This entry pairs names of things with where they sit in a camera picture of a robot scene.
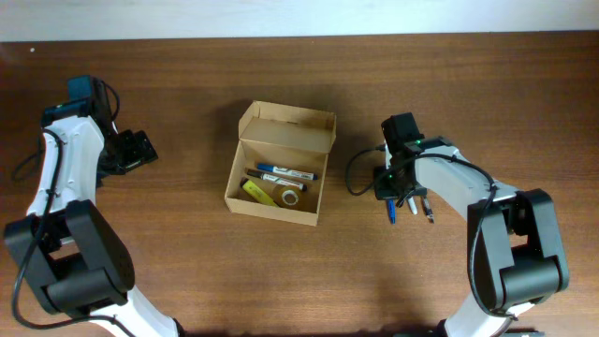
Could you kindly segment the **blue ballpoint pen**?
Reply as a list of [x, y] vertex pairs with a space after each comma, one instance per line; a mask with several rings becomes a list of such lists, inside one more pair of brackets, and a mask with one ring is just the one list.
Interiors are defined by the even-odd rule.
[[395, 207], [395, 202], [393, 199], [388, 199], [386, 201], [387, 204], [387, 216], [388, 216], [388, 220], [389, 223], [391, 225], [395, 225], [396, 224], [396, 207]]

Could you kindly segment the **black grey permanent marker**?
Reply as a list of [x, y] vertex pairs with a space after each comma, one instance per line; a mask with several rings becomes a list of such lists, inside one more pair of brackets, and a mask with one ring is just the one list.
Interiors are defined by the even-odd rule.
[[407, 203], [408, 203], [408, 207], [409, 207], [411, 213], [413, 215], [417, 215], [418, 214], [418, 210], [417, 210], [415, 199], [414, 198], [408, 198], [407, 199]]

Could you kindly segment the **yellow tape roll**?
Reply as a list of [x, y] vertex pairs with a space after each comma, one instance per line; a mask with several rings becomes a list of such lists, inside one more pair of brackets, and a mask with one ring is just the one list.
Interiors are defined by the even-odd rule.
[[272, 196], [278, 206], [291, 210], [301, 209], [305, 201], [303, 192], [291, 185], [277, 185], [272, 191]]

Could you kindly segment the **brown cardboard box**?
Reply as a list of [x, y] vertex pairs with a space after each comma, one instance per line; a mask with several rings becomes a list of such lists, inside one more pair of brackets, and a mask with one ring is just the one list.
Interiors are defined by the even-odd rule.
[[[336, 122], [336, 115], [332, 112], [264, 101], [251, 103], [239, 121], [239, 141], [225, 192], [229, 210], [233, 213], [316, 226], [329, 154], [336, 139]], [[318, 180], [308, 181], [262, 171], [256, 168], [258, 163], [315, 173]], [[308, 189], [303, 192], [303, 207], [291, 210], [263, 205], [253, 200], [240, 187], [243, 178], [253, 181], [272, 198], [272, 191], [279, 184], [249, 176], [248, 169], [304, 183]]]

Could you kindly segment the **blue whiteboard marker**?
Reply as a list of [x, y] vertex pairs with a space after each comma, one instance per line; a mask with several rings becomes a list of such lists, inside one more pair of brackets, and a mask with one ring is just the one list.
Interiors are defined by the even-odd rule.
[[292, 169], [292, 168], [282, 168], [282, 167], [277, 167], [274, 165], [269, 165], [269, 164], [264, 164], [264, 163], [258, 163], [256, 165], [256, 168], [259, 170], [262, 170], [262, 171], [285, 175], [288, 177], [301, 178], [303, 180], [308, 180], [308, 181], [317, 181], [318, 180], [318, 175], [315, 173], [304, 172], [304, 171], [300, 171], [300, 170], [296, 170], [296, 169]]

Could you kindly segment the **yellow highlighter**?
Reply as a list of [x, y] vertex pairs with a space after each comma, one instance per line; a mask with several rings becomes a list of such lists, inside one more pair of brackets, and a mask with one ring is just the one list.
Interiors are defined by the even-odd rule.
[[263, 191], [253, 181], [247, 178], [243, 178], [240, 182], [240, 187], [256, 202], [263, 205], [279, 208], [279, 205], [274, 201], [274, 199], [265, 191]]

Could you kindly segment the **black whiteboard marker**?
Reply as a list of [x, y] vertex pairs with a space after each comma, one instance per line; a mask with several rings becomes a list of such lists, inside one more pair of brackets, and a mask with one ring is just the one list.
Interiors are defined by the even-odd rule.
[[249, 176], [252, 176], [252, 177], [255, 177], [260, 180], [267, 181], [270, 183], [276, 183], [276, 184], [285, 185], [285, 186], [294, 186], [294, 187], [297, 187], [302, 192], [305, 192], [308, 189], [308, 187], [304, 183], [294, 182], [294, 181], [291, 181], [291, 180], [288, 180], [288, 179], [285, 179], [282, 177], [278, 177], [278, 176], [275, 176], [275, 175], [272, 175], [269, 173], [261, 172], [258, 170], [248, 169], [247, 174]]

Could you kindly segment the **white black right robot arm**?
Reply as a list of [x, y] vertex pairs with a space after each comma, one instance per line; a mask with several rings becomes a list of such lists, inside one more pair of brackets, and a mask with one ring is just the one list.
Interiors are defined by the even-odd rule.
[[467, 222], [470, 293], [440, 336], [500, 336], [519, 316], [564, 291], [569, 270], [551, 196], [520, 190], [468, 161], [447, 138], [427, 138], [411, 113], [381, 128], [399, 198], [432, 192]]

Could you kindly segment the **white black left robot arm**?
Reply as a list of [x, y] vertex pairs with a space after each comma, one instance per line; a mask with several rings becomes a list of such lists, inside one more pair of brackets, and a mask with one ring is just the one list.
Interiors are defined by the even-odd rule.
[[114, 336], [183, 336], [137, 287], [132, 258], [95, 202], [102, 179], [158, 155], [145, 132], [117, 128], [120, 97], [105, 81], [72, 78], [67, 94], [42, 113], [38, 188], [25, 217], [4, 231], [19, 267], [11, 313], [30, 330], [90, 322]]

